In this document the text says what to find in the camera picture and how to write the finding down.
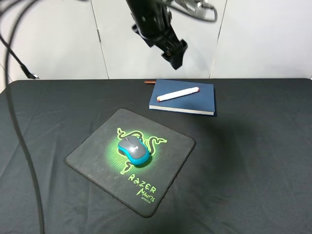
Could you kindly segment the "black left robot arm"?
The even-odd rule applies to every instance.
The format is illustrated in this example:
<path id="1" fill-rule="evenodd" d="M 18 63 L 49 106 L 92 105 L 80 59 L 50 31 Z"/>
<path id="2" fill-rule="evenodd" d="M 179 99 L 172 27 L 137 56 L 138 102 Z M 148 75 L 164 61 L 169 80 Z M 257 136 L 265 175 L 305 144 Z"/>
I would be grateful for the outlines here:
<path id="1" fill-rule="evenodd" d="M 128 0 L 127 4 L 135 21 L 132 30 L 140 35 L 149 47 L 156 46 L 162 50 L 162 57 L 175 70 L 180 68 L 188 44 L 176 36 L 168 7 L 154 0 Z"/>

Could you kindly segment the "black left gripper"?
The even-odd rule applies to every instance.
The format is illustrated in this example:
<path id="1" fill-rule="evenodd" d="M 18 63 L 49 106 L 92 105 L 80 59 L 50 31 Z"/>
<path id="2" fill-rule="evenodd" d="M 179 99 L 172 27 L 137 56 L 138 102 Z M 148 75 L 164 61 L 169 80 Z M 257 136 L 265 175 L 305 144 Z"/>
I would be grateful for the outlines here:
<path id="1" fill-rule="evenodd" d="M 177 70 L 183 64 L 183 56 L 188 44 L 179 40 L 171 26 L 172 14 L 168 9 L 160 11 L 148 20 L 142 19 L 140 24 L 132 26 L 133 32 L 141 36 L 149 47 L 157 46 L 163 51 L 161 55 Z"/>

